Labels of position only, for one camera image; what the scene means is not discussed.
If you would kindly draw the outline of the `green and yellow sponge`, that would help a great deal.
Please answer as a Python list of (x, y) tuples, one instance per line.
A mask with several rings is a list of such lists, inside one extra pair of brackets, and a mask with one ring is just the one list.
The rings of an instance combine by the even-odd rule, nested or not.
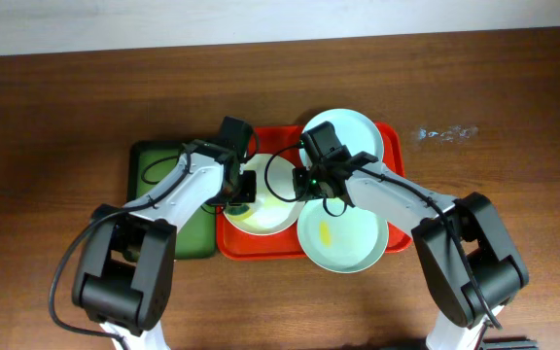
[(228, 205), (224, 212), (232, 217), (249, 217), (252, 214), (252, 209), (247, 203)]

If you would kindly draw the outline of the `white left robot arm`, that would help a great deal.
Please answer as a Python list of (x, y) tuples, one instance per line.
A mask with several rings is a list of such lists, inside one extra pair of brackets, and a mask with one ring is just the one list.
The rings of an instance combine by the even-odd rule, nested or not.
[(204, 204), (251, 202), (256, 177), (241, 166), (249, 142), (194, 140), (174, 168), (123, 207), (99, 206), (74, 241), (83, 248), (73, 303), (118, 349), (164, 349), (177, 234)]

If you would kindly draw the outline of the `white plate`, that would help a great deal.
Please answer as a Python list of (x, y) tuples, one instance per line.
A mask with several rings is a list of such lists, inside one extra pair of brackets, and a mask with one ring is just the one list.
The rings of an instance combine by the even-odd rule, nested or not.
[[(228, 221), (240, 230), (252, 235), (272, 235), (290, 227), (304, 206), (303, 202), (284, 202), (274, 196), (267, 188), (264, 170), (271, 154), (258, 154), (250, 159), (244, 170), (257, 173), (257, 193), (253, 203), (247, 203), (252, 214), (249, 217), (232, 217), (225, 212)], [(284, 198), (296, 196), (293, 187), (292, 170), (295, 166), (282, 157), (276, 157), (267, 171), (267, 182), (271, 188)]]

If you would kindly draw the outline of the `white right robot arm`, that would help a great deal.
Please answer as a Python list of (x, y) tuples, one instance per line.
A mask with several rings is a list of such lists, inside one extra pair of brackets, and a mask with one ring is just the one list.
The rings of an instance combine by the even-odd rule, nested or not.
[(497, 314), (529, 283), (529, 271), (483, 194), (431, 192), (375, 156), (335, 152), (293, 172), (297, 199), (338, 198), (376, 215), (414, 241), (439, 314), (428, 349), (482, 349)]

